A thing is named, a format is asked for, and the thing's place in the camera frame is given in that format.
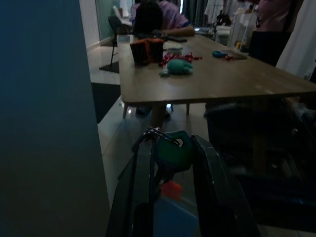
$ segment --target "tile floor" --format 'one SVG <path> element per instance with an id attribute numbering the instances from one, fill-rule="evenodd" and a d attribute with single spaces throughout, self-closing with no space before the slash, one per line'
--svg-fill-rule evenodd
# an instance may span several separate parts
<path id="1" fill-rule="evenodd" d="M 88 52 L 91 82 L 119 84 L 119 74 L 99 70 L 109 64 L 112 48 L 97 47 Z M 164 123 L 164 131 L 186 130 L 208 140 L 207 123 L 203 118 L 205 104 L 192 104 L 190 115 L 186 116 L 186 105 L 175 105 L 171 120 Z M 123 103 L 119 98 L 102 121 L 98 124 L 104 171 L 108 188 L 110 206 L 112 206 L 117 177 L 132 156 L 131 147 L 150 122 L 147 118 L 137 118 L 135 108 L 129 108 L 126 118 L 122 118 Z M 263 237 L 316 237 L 316 234 L 259 226 Z"/>

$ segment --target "black chair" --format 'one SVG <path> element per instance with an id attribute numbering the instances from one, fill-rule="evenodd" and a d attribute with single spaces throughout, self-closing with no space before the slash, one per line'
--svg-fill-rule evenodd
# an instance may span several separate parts
<path id="1" fill-rule="evenodd" d="M 109 65 L 101 67 L 100 69 L 103 71 L 108 71 L 112 73 L 119 73 L 119 62 L 113 63 L 113 56 L 114 56 L 114 48 L 118 46 L 117 36 L 122 31 L 122 22 L 117 16 L 109 16 L 108 20 L 114 32 L 114 39 L 112 40 L 113 48 L 112 48 L 111 63 Z"/>

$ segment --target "wooden table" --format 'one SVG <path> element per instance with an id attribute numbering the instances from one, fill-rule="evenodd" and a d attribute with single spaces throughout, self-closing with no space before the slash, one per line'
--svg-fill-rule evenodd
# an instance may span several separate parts
<path id="1" fill-rule="evenodd" d="M 119 76 L 122 100 L 131 106 L 153 106 L 152 124 L 162 125 L 166 104 L 255 101 L 254 109 L 265 108 L 270 98 L 316 92 L 316 84 L 277 69 L 254 58 L 225 61 L 212 56 L 215 50 L 229 49 L 202 36 L 188 38 L 184 53 L 202 56 L 193 62 L 187 76 L 161 78 L 157 64 L 135 66 L 130 50 L 133 36 L 118 36 Z M 264 162 L 264 139 L 254 138 L 255 166 Z"/>

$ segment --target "key ring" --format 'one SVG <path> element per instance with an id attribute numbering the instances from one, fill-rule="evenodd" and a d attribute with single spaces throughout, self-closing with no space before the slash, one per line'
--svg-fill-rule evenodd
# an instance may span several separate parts
<path id="1" fill-rule="evenodd" d="M 169 135 L 165 134 L 164 132 L 160 131 L 157 128 L 148 126 L 147 129 L 146 129 L 146 132 L 147 133 L 154 133 L 155 135 L 157 135 L 159 137 L 162 137 L 163 139 L 165 139 L 165 140 L 167 140 L 169 142 L 172 142 L 172 143 L 174 143 L 177 146 L 180 145 L 180 142 L 178 142 L 176 139 L 170 137 Z"/>

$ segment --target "pink shirt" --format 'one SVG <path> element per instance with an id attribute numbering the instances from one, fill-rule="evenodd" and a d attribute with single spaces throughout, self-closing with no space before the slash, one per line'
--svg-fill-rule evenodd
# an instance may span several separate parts
<path id="1" fill-rule="evenodd" d="M 132 23 L 135 21 L 136 9 L 139 5 L 140 3 L 134 4 L 130 9 Z M 158 2 L 158 5 L 161 7 L 163 13 L 162 30 L 182 28 L 185 24 L 189 23 L 189 20 L 180 13 L 176 5 L 165 0 Z"/>
<path id="2" fill-rule="evenodd" d="M 292 22 L 287 30 L 288 32 L 292 32 L 294 29 L 296 16 L 302 2 L 302 0 L 297 0 L 296 10 L 293 14 Z M 283 31 L 291 4 L 292 0 L 261 0 L 258 5 L 255 31 Z"/>

